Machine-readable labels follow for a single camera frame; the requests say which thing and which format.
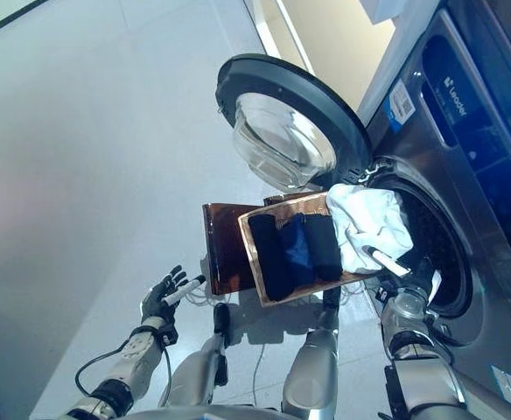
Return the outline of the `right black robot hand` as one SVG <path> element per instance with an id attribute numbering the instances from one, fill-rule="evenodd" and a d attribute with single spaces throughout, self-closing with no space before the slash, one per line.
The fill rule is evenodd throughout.
<path id="1" fill-rule="evenodd" d="M 397 277 L 402 287 L 418 288 L 423 291 L 427 296 L 427 305 L 430 305 L 434 300 L 442 283 L 442 277 L 439 271 L 434 268 L 428 256 L 420 257 L 415 260 L 411 267 L 408 267 L 373 246 L 363 246 L 362 250 L 372 260 Z"/>

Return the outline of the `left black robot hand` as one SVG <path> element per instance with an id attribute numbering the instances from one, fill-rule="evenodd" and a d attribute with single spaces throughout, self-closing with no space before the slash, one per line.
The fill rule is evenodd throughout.
<path id="1" fill-rule="evenodd" d="M 180 301 L 205 282 L 204 275 L 188 279 L 182 266 L 175 266 L 149 289 L 140 304 L 141 321 L 144 323 L 148 319 L 158 318 L 170 322 Z"/>

